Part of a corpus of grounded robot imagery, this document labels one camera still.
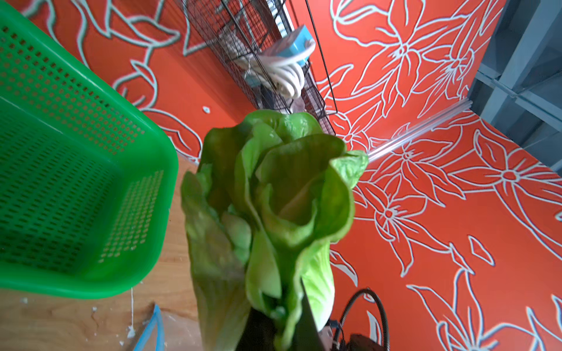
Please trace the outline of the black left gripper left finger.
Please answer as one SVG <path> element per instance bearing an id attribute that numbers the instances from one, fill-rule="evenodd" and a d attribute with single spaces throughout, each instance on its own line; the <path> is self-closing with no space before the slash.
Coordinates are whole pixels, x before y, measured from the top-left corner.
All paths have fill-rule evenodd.
<path id="1" fill-rule="evenodd" d="M 273 351 L 276 331 L 272 319 L 251 308 L 236 351 Z"/>

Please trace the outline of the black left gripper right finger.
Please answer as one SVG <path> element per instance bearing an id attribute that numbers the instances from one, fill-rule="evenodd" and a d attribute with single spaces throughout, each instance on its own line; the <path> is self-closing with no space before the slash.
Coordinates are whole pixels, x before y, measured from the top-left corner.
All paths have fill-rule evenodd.
<path id="1" fill-rule="evenodd" d="M 291 349 L 294 351 L 325 351 L 323 342 L 316 329 L 306 293 L 301 300 L 301 308 L 302 313 L 295 328 Z"/>

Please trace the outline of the clear zip-top bag blue seal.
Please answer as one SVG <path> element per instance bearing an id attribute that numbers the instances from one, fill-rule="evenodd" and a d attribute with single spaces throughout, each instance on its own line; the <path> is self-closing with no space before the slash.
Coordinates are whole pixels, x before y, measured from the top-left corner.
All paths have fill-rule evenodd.
<path id="1" fill-rule="evenodd" d="M 162 310 L 155 305 L 132 350 L 203 350 L 201 331 L 196 321 Z"/>

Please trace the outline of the green chinese cabbage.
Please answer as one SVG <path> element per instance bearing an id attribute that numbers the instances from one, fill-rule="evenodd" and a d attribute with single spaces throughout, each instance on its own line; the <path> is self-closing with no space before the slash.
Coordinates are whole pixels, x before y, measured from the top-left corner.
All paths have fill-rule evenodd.
<path id="1" fill-rule="evenodd" d="M 251 312 L 289 350 L 310 304 L 314 329 L 335 302 L 330 247 L 354 221 L 369 163 L 308 113 L 258 110 L 206 135 L 181 207 L 205 350 L 235 350 Z"/>

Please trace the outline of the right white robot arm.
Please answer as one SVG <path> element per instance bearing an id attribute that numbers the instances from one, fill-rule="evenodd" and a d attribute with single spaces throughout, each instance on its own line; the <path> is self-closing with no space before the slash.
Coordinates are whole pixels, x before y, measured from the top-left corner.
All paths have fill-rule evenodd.
<path id="1" fill-rule="evenodd" d="M 370 288 L 356 291 L 336 319 L 326 323 L 327 350 L 390 350 L 386 311 Z"/>

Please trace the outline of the green perforated plastic basket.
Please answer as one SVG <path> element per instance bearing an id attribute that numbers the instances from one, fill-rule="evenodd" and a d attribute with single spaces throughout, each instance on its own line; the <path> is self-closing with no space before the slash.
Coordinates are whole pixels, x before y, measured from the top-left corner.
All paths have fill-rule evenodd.
<path id="1" fill-rule="evenodd" d="M 133 288 L 159 259 L 178 172 L 158 125 L 1 3 L 2 288 Z"/>

